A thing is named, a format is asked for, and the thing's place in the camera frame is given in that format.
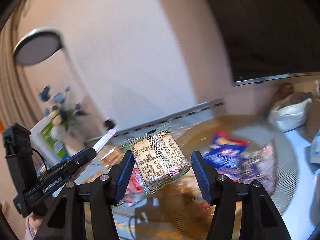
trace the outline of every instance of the flower bouquet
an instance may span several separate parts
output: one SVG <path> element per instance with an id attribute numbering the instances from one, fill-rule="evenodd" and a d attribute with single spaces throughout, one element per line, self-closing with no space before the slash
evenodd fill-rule
<path id="1" fill-rule="evenodd" d="M 69 91 L 70 87 L 67 86 L 63 92 L 59 92 L 51 99 L 50 86 L 46 86 L 38 94 L 42 102 L 50 104 L 50 107 L 45 109 L 44 114 L 53 124 L 53 128 L 51 129 L 52 138 L 61 139 L 76 122 L 77 117 L 87 115 L 81 109 L 80 103 L 77 103 L 72 108 L 67 107 L 66 99 Z"/>

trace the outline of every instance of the transparent plastic wrapper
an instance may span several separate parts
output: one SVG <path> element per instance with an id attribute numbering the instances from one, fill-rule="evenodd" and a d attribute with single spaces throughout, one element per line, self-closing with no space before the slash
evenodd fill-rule
<path id="1" fill-rule="evenodd" d="M 144 183 L 144 193 L 150 194 L 175 181 L 191 168 L 191 162 L 169 132 L 170 127 L 153 130 L 122 144 L 131 150 Z"/>
<path id="2" fill-rule="evenodd" d="M 241 173 L 239 160 L 241 153 L 246 150 L 249 142 L 231 138 L 223 131 L 216 130 L 210 145 L 210 152 L 203 156 L 204 160 L 212 164 L 218 173 L 226 174 L 237 180 Z"/>
<path id="3" fill-rule="evenodd" d="M 129 206 L 134 205 L 144 198 L 144 184 L 139 169 L 135 166 L 129 180 L 124 200 Z"/>
<path id="4" fill-rule="evenodd" d="M 225 174 L 233 181 L 250 184 L 259 180 L 269 195 L 276 185 L 276 152 L 273 141 L 261 150 L 248 152 L 249 142 L 231 138 L 217 130 L 210 145 L 210 152 L 204 160 L 213 165 L 219 174 Z"/>
<path id="5" fill-rule="evenodd" d="M 108 144 L 103 147 L 96 158 L 99 159 L 100 164 L 109 171 L 113 165 L 121 162 L 124 154 L 125 152 L 121 147 Z"/>
<path id="6" fill-rule="evenodd" d="M 241 174 L 239 182 L 249 184 L 259 180 L 269 195 L 272 195 L 276 186 L 276 152 L 273 141 L 266 144 L 260 151 L 243 152 L 239 166 Z"/>

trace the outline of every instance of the television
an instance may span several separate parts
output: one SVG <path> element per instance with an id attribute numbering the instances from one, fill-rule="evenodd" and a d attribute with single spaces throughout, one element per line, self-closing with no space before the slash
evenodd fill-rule
<path id="1" fill-rule="evenodd" d="M 234 85 L 320 74 L 319 0 L 207 0 Z"/>

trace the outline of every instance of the black camera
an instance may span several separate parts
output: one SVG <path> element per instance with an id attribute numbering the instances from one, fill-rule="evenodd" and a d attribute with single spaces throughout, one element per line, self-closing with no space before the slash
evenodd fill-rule
<path id="1" fill-rule="evenodd" d="M 13 203 L 23 217 L 31 212 L 44 216 L 47 212 L 44 200 L 97 155 L 94 149 L 86 148 L 37 177 L 32 160 L 30 134 L 29 130 L 17 123 L 3 131 L 6 159 L 18 192 Z"/>

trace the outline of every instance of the blue snack bag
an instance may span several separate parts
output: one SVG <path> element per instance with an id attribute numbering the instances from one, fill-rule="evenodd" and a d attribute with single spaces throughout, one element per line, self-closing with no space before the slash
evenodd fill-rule
<path id="1" fill-rule="evenodd" d="M 252 179 L 259 175 L 258 164 L 260 163 L 259 154 L 261 151 L 253 153 L 243 153 L 240 156 L 239 166 L 241 168 L 241 180 Z"/>
<path id="2" fill-rule="evenodd" d="M 241 169 L 238 165 L 240 154 L 248 147 L 249 142 L 230 138 L 224 132 L 217 130 L 210 145 L 210 152 L 204 155 L 204 160 L 215 168 L 232 176 L 238 177 Z"/>

